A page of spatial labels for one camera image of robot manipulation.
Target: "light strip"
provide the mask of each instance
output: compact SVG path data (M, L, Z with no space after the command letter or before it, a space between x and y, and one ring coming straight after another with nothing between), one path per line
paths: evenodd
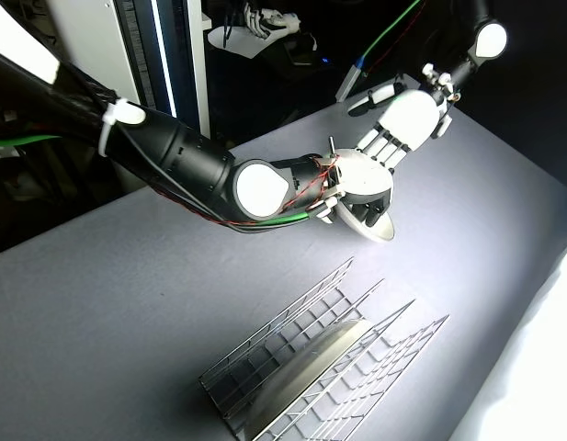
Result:
M54 84L59 61L28 34L1 5L0 54L49 85Z
M156 0L151 0L153 7L154 28L156 29L156 39L161 52L161 64L163 65L164 84L166 85L166 93L169 95L169 107L171 115L176 118L175 99L173 98L173 87L171 86L171 75L169 74L169 65L166 62L166 52L164 51L163 29L161 28L161 18L158 14L158 5Z

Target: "table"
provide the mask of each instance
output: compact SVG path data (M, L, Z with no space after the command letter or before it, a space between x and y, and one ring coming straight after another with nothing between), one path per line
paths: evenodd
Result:
M354 99L234 153L351 147L379 115ZM567 188L451 113L395 173L390 243L242 235L145 188L0 254L0 441L230 440L198 376L351 255L345 292L386 277L450 313L356 439L448 438L567 244Z

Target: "dish rack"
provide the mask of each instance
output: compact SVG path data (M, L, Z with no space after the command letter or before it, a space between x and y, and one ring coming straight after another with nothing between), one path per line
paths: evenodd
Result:
M273 320L208 369L199 381L232 434L244 439L246 415L261 386L296 352L335 322L366 319L358 309L381 280L352 302L339 288L348 259ZM348 440L448 316L393 346L383 333L414 301L387 316L313 382L256 440Z

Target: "zip tie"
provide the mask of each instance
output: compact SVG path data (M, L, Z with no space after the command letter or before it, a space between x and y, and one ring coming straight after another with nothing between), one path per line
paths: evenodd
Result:
M118 111L121 106L127 103L126 98L120 98L116 101L116 104L108 103L108 109L106 113L103 114L101 119L103 120L103 127L101 128L101 134L99 135L99 144L97 145L97 152L104 158L108 157L106 155L106 147L108 145L109 133L111 128L116 124L118 120Z

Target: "green cable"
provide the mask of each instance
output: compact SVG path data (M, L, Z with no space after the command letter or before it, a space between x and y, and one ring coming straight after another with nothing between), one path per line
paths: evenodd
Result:
M309 218L310 216L308 213L298 213L292 214L290 216L284 216L282 218L273 218L269 220L263 220L262 222L258 222L256 225L279 225L281 223L287 223L292 221L300 221L302 219Z
M414 0L414 2L413 2L405 11L403 11L402 14L401 14L399 17L397 17L397 18L393 21L393 23L391 23L383 32L381 32L380 35L375 39L375 41L373 41L373 42L371 43L371 45L367 48L367 50L365 51L365 53L363 53L363 55L361 56L361 60L364 60L365 57L367 57L367 55L369 55L369 53L370 53L370 52L373 50L373 48L377 45L377 43L379 43L380 40L381 40L383 37L385 37L385 35L386 35L390 30L392 30L393 28L395 28L395 25L397 25L400 21L402 21L403 18L404 18L405 16L407 16L408 13L409 13L412 9L414 9L414 7L415 7L418 3L420 3L420 0Z
M29 135L20 136L19 138L9 138L8 140L0 140L0 147L6 147L10 145L24 145L30 144L31 142L51 140L53 138L61 138L57 135Z

